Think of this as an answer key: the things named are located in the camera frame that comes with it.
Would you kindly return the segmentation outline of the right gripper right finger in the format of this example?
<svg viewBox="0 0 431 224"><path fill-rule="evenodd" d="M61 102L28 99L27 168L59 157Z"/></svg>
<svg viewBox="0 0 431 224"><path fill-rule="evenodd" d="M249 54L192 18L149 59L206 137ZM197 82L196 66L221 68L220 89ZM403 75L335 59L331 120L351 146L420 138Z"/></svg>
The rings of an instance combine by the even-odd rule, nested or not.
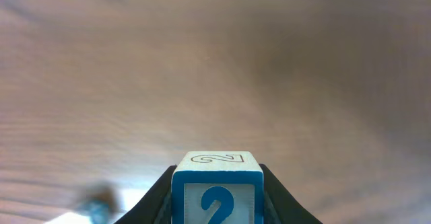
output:
<svg viewBox="0 0 431 224"><path fill-rule="evenodd" d="M290 194L265 164L259 165L264 177L264 224L323 224Z"/></svg>

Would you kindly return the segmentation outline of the blue number 2 block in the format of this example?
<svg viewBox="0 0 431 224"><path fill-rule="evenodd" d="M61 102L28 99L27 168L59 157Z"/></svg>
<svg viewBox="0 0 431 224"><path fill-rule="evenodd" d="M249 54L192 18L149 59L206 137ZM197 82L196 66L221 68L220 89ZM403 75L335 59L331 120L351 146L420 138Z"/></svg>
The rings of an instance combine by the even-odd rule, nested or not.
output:
<svg viewBox="0 0 431 224"><path fill-rule="evenodd" d="M263 224L263 170L248 151L190 151L171 200L173 224Z"/></svg>

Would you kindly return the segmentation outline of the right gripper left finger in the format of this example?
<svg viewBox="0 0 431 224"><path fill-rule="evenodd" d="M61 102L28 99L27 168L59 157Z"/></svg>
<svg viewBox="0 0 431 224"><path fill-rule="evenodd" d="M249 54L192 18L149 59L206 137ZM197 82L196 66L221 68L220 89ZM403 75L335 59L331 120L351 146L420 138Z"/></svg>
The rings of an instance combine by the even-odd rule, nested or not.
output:
<svg viewBox="0 0 431 224"><path fill-rule="evenodd" d="M175 165L166 169L139 202L114 224L171 224L171 181Z"/></svg>

